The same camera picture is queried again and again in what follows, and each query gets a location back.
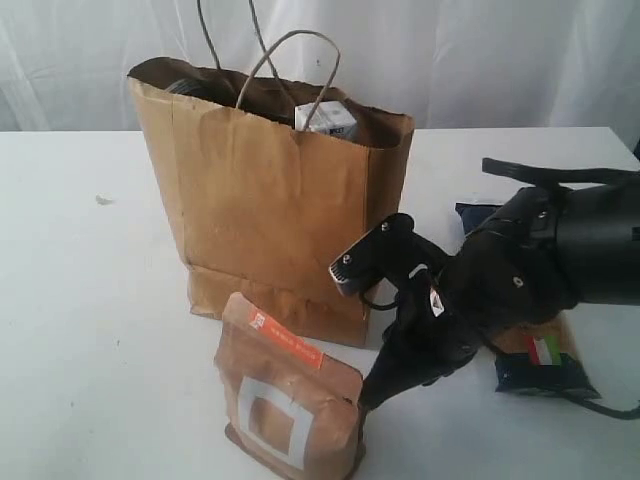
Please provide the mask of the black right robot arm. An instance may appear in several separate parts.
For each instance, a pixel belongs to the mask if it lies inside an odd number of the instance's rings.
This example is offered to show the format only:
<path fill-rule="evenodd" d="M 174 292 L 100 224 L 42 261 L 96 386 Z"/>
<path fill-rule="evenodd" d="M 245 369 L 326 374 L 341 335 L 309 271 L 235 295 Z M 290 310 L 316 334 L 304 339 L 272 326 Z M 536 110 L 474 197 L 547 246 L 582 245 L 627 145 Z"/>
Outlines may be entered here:
<path fill-rule="evenodd" d="M 381 280 L 397 290 L 394 321 L 359 397 L 371 411 L 417 386 L 465 367 L 486 348 L 508 390 L 538 390 L 601 415 L 635 420 L 637 409 L 600 405 L 566 382 L 576 361 L 543 341 L 514 356 L 498 337 L 537 326 L 580 303 L 639 301 L 639 176 L 612 169 L 554 170 L 511 164 L 521 189 L 448 254 L 414 230 L 403 213 L 387 216 L 333 265 L 344 292 L 364 295 Z"/>

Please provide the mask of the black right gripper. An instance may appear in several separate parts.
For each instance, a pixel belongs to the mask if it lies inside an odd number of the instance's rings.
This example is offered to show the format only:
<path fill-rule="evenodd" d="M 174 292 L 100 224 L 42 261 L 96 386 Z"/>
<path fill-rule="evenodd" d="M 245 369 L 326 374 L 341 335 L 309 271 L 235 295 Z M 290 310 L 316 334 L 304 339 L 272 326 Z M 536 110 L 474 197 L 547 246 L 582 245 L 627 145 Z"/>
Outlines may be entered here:
<path fill-rule="evenodd" d="M 359 405 L 375 410 L 385 401 L 420 385 L 430 385 L 464 367 L 479 342 L 458 316 L 435 314 L 430 304 L 432 285 L 414 279 L 398 295 L 394 322 L 386 329 L 384 345 L 363 382 Z"/>

